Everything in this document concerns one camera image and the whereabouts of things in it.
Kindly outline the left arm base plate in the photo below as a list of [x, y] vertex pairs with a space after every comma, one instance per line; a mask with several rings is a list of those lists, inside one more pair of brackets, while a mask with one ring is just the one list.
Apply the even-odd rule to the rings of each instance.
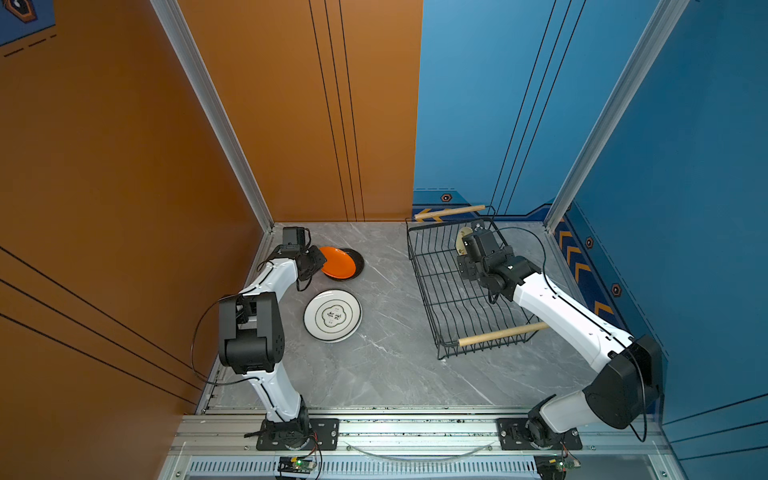
[[339, 438], [338, 418], [298, 418], [289, 422], [264, 420], [259, 430], [258, 451], [334, 451]]

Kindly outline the black wire dish rack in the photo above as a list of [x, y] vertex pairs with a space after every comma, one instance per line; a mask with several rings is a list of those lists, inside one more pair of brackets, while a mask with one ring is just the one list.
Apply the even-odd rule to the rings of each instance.
[[466, 355], [471, 352], [524, 344], [537, 333], [459, 347], [458, 340], [504, 329], [537, 323], [539, 318], [500, 296], [489, 302], [477, 282], [460, 278], [455, 246], [457, 232], [482, 221], [504, 239], [499, 227], [488, 217], [468, 217], [445, 222], [408, 222], [405, 227], [408, 258], [413, 267], [429, 328], [437, 349], [437, 358]]

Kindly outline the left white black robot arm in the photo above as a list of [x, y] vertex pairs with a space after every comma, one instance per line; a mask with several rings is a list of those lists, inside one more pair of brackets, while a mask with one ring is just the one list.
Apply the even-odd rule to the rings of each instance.
[[289, 288], [309, 284], [325, 262], [308, 229], [285, 227], [255, 280], [218, 302], [219, 361], [257, 393], [266, 409], [261, 433], [273, 441], [310, 436], [304, 400], [282, 364], [286, 339], [279, 302]]

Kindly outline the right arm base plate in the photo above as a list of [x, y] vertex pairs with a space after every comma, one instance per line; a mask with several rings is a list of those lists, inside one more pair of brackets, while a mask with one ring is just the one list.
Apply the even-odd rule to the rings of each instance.
[[538, 420], [524, 417], [499, 418], [496, 427], [500, 446], [505, 451], [583, 449], [577, 429], [555, 433]]

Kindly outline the black small plate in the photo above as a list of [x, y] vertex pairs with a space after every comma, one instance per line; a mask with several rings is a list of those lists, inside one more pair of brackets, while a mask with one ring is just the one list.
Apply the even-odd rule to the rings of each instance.
[[342, 251], [345, 252], [352, 259], [355, 265], [354, 273], [348, 276], [347, 280], [351, 280], [358, 277], [362, 273], [365, 267], [365, 260], [363, 256], [358, 251], [352, 248], [342, 248]]

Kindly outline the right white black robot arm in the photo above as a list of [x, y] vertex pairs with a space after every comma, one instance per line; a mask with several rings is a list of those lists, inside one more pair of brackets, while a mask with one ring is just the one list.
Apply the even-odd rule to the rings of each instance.
[[532, 445], [549, 449], [581, 426], [603, 423], [625, 429], [636, 418], [646, 418], [663, 394], [663, 355], [654, 338], [635, 337], [581, 305], [555, 285], [544, 265], [516, 254], [482, 221], [462, 228], [456, 245], [463, 279], [484, 288], [489, 302], [505, 298], [539, 319], [525, 327], [462, 338], [459, 346], [549, 328], [596, 374], [586, 387], [565, 396], [552, 395], [529, 411], [525, 431]]

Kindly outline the orange small plate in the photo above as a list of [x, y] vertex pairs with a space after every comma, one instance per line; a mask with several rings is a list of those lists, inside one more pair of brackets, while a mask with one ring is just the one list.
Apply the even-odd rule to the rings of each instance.
[[319, 250], [325, 257], [321, 272], [327, 277], [335, 280], [347, 280], [356, 275], [357, 264], [348, 253], [330, 246], [320, 247]]

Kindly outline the beige small plate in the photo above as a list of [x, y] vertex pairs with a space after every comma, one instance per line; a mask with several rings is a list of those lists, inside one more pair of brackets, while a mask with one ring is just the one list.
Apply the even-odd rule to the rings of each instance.
[[467, 248], [466, 244], [464, 242], [464, 238], [467, 235], [470, 235], [473, 232], [471, 227], [462, 227], [458, 232], [456, 236], [455, 246], [456, 251], [459, 255], [466, 255], [467, 254]]

